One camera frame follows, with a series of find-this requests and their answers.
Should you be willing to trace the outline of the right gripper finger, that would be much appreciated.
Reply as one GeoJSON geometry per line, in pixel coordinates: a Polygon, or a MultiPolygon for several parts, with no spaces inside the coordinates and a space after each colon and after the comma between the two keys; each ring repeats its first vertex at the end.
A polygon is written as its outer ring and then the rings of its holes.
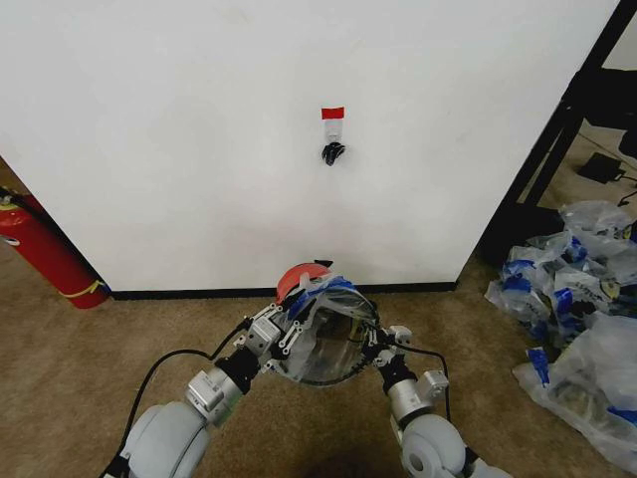
{"type": "Polygon", "coordinates": [[[358,362],[353,366],[353,374],[359,375],[368,367],[383,368],[386,366],[384,349],[366,348],[360,353],[358,362]]]}
{"type": "Polygon", "coordinates": [[[391,329],[376,324],[365,326],[365,348],[367,350],[387,350],[395,345],[395,333],[391,329]]]}

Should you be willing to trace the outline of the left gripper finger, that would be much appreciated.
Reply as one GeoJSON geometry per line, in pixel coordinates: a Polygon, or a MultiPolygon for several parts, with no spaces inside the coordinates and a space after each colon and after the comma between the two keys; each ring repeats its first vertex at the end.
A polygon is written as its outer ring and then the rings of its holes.
{"type": "Polygon", "coordinates": [[[266,353],[268,359],[263,364],[263,373],[288,371],[291,353],[303,332],[302,324],[293,321],[283,337],[269,347],[266,353]]]}
{"type": "Polygon", "coordinates": [[[282,311],[283,311],[282,306],[277,305],[276,303],[271,303],[270,305],[268,305],[267,307],[265,307],[264,309],[262,309],[256,314],[252,316],[245,316],[242,322],[242,329],[249,330],[255,321],[258,321],[260,319],[270,320],[272,317],[277,316],[282,311]]]}

